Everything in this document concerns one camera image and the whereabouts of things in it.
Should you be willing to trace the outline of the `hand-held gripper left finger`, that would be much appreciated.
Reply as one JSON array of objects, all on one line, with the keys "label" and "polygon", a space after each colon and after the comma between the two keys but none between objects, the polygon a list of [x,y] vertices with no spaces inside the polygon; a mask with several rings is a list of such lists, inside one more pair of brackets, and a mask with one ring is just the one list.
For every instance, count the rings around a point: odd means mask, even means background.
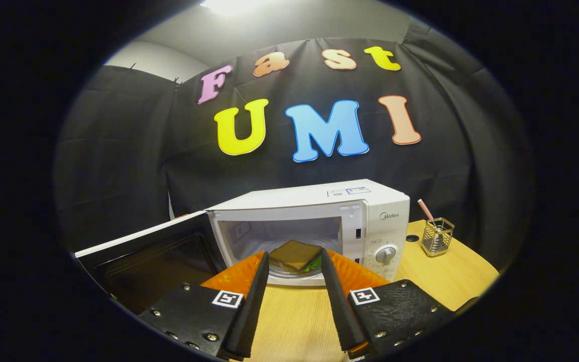
[{"label": "hand-held gripper left finger", "polygon": [[251,356],[268,275],[263,250],[200,285],[184,282],[139,318],[185,348],[242,361]]}]

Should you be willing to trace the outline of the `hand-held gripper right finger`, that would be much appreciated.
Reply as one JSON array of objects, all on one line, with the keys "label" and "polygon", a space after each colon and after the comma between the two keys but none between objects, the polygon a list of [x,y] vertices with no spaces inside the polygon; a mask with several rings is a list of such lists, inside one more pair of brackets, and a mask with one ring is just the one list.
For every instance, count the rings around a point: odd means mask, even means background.
[{"label": "hand-held gripper right finger", "polygon": [[339,343],[351,359],[404,350],[457,315],[411,280],[389,282],[329,249],[320,259]]}]

